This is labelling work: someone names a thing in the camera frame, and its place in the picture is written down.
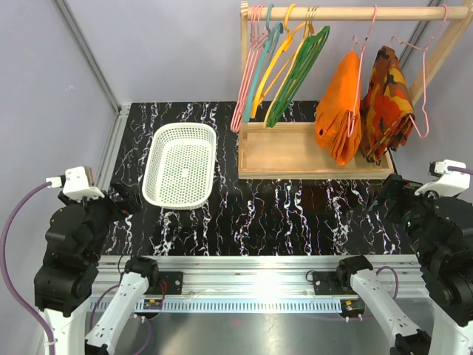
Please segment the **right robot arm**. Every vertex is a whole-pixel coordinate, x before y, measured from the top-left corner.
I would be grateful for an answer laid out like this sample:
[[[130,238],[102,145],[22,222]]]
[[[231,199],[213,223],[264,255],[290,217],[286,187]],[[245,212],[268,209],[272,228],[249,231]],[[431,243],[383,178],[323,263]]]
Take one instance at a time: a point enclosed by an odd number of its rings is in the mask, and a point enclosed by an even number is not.
[[[440,191],[391,174],[370,189],[369,208],[387,200],[392,223],[404,227],[415,249],[434,310],[431,334],[423,331],[380,285],[364,256],[340,260],[336,286],[355,292],[381,326],[391,354],[472,353],[472,204],[440,184]]]

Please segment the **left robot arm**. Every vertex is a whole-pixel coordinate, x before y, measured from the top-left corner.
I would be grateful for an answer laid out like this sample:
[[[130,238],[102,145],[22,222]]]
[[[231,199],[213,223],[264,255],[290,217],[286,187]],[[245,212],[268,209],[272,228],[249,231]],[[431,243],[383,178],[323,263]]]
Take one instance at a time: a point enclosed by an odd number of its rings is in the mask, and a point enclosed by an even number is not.
[[[52,329],[58,354],[113,354],[137,301],[160,285],[157,261],[131,257],[109,306],[89,333],[84,320],[105,238],[112,224],[142,209],[139,186],[112,183],[119,199],[87,187],[77,200],[58,194],[64,207],[50,219],[43,265],[34,277],[35,306]]]

